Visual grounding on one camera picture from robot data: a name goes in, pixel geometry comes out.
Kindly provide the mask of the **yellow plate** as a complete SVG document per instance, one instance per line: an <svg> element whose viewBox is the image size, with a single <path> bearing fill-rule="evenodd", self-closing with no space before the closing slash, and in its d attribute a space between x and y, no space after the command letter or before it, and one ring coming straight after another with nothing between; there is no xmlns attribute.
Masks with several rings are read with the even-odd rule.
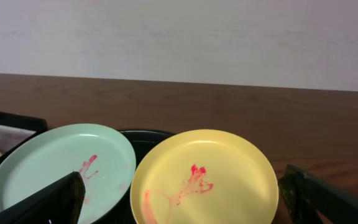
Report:
<svg viewBox="0 0 358 224"><path fill-rule="evenodd" d="M130 199L137 223L272 223L278 184L249 141L201 129L156 145L136 169Z"/></svg>

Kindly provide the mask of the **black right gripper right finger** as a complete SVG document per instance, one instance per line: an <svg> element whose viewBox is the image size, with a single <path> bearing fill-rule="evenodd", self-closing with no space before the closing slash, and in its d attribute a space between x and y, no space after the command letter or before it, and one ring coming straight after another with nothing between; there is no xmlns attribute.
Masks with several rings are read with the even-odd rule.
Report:
<svg viewBox="0 0 358 224"><path fill-rule="evenodd" d="M278 187L293 223L358 223L358 198L293 165Z"/></svg>

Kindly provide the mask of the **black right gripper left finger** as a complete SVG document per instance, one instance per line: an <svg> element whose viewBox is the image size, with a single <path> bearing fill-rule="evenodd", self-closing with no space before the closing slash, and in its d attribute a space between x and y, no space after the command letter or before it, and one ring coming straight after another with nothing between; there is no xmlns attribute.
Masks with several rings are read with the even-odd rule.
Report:
<svg viewBox="0 0 358 224"><path fill-rule="evenodd" d="M1 211L0 224L77 224L85 193L81 174L72 172Z"/></svg>

